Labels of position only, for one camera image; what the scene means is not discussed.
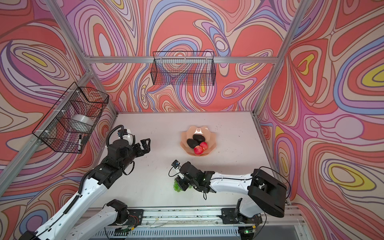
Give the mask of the green fake grape bunch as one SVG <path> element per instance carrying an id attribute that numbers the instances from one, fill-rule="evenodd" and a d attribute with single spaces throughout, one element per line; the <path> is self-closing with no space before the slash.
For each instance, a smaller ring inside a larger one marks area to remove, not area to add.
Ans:
<path id="1" fill-rule="evenodd" d="M 177 180 L 174 180 L 174 185 L 173 185 L 173 187 L 174 187 L 174 190 L 176 191 L 176 192 L 183 192 L 184 190 L 179 186 L 179 183 L 178 183 L 178 181 Z"/>

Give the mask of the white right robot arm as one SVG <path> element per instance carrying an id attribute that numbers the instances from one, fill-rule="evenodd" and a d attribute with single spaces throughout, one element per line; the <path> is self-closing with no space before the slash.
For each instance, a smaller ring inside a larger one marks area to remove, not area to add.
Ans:
<path id="1" fill-rule="evenodd" d="M 221 209 L 219 216 L 224 224 L 259 225 L 262 214 L 276 218 L 285 216 L 287 187 L 281 181 L 263 171 L 263 167 L 246 175 L 225 175 L 214 171 L 201 171 L 190 162 L 183 165 L 175 160 L 172 170 L 177 186 L 186 191 L 189 188 L 201 192 L 204 200 L 208 193 L 236 193 L 238 199 L 235 208 Z"/>

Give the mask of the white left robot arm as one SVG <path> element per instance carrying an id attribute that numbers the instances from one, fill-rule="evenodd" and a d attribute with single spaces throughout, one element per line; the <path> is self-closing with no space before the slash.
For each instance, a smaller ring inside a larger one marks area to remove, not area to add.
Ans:
<path id="1" fill-rule="evenodd" d="M 76 226 L 87 209 L 104 194 L 134 160 L 148 154 L 151 140 L 130 143 L 124 138 L 107 143 L 107 156 L 101 163 L 88 171 L 81 179 L 78 192 L 74 194 L 53 217 L 36 231 L 26 231 L 22 240 L 88 240 L 101 228 L 110 224 L 124 224 L 129 218 L 127 205 L 113 200 L 104 211 Z"/>

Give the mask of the dark fake avocado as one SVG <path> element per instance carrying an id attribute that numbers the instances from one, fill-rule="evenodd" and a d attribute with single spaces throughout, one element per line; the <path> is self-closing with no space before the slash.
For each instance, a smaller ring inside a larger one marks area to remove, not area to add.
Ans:
<path id="1" fill-rule="evenodd" d="M 201 142 L 205 142 L 205 141 L 206 141 L 206 138 L 205 138 L 203 135 L 199 135 L 199 134 L 194 134 L 194 135 L 193 135 L 193 139 L 194 139 L 195 141 L 197 141 L 199 144 L 200 144 Z"/>
<path id="2" fill-rule="evenodd" d="M 200 143 L 194 139 L 187 139 L 187 144 L 191 149 L 194 149 L 195 147 L 200 145 Z"/>

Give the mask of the red fake apple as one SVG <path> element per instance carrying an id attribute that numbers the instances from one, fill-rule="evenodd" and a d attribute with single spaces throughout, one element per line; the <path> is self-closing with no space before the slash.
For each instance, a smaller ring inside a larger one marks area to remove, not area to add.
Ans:
<path id="1" fill-rule="evenodd" d="M 194 147 L 194 153 L 195 153 L 195 155 L 201 155 L 201 154 L 203 154 L 203 152 L 204 152 L 204 149 L 203 149 L 203 147 L 202 146 L 196 146 L 196 147 Z"/>
<path id="2" fill-rule="evenodd" d="M 209 148 L 206 142 L 201 142 L 200 146 L 203 148 L 203 151 L 206 151 Z"/>

